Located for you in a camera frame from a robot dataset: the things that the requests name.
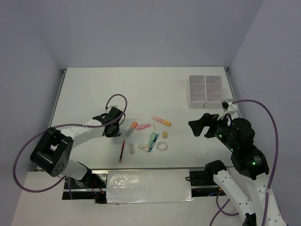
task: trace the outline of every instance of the white storage bin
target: white storage bin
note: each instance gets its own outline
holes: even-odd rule
[[[206,76],[206,103],[204,108],[222,108],[222,78],[221,76]]]
[[[203,108],[206,103],[204,75],[190,75],[186,90],[187,105],[190,109]]]

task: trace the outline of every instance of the gray wall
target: gray wall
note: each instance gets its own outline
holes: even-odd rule
[[[273,184],[284,219],[300,225],[301,196],[301,1],[265,0],[231,66],[238,99],[262,101],[279,129],[279,160]],[[275,136],[268,115],[255,104],[240,104],[256,131],[256,144],[270,166]]]
[[[262,0],[21,0],[62,68],[229,66]]]
[[[0,1],[0,21],[0,219],[8,226],[21,192],[12,177],[14,158],[47,127],[61,71],[19,1]],[[30,168],[30,147],[18,165],[21,183]]]

